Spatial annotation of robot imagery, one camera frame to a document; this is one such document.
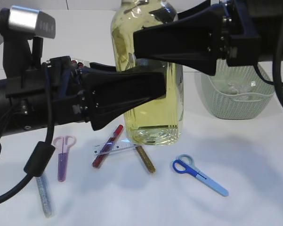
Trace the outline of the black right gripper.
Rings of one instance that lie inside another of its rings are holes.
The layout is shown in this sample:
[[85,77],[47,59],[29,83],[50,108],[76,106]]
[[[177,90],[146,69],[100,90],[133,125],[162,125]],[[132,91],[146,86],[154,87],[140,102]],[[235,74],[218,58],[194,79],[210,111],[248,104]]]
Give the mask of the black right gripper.
[[220,0],[219,3],[175,22],[134,32],[135,56],[215,75],[225,10],[227,65],[253,66],[271,61],[273,41],[267,31],[271,30],[273,1]]

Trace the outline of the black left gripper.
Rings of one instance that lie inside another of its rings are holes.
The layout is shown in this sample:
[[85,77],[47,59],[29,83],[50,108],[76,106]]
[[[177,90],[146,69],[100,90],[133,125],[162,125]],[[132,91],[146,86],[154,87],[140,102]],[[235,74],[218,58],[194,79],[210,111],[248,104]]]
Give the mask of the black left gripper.
[[33,61],[4,66],[4,109],[13,108],[9,129],[42,129],[48,124],[49,88],[55,125],[91,122],[94,131],[137,106],[166,94],[161,72],[116,72],[115,66],[91,62],[85,72],[69,56],[50,59],[45,69]]

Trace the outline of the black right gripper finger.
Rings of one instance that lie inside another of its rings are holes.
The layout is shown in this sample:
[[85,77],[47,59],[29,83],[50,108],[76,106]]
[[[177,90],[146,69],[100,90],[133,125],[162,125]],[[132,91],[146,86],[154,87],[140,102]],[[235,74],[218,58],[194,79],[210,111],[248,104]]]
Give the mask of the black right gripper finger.
[[192,16],[211,6],[211,1],[205,0],[193,8],[177,13],[175,8],[167,1],[160,0],[158,3],[160,7],[154,10],[154,18],[163,24]]

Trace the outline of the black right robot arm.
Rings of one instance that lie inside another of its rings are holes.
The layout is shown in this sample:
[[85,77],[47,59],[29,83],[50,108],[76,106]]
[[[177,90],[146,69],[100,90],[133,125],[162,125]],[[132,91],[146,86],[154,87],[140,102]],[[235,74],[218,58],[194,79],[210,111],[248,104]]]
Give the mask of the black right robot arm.
[[174,22],[134,32],[134,53],[213,76],[219,59],[228,66],[271,61],[282,23],[283,0],[206,0]]

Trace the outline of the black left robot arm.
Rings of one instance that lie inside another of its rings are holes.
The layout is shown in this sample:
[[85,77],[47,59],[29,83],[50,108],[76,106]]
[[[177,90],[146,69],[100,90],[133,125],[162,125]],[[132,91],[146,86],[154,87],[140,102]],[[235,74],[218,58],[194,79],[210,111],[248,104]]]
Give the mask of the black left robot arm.
[[[166,95],[164,73],[151,66],[124,72],[99,64],[75,68],[69,56],[62,56],[50,60],[47,77],[54,123],[88,122],[94,131],[128,110]],[[14,112],[3,135],[45,128],[47,110],[41,69],[30,68],[18,77],[0,80],[0,118]]]

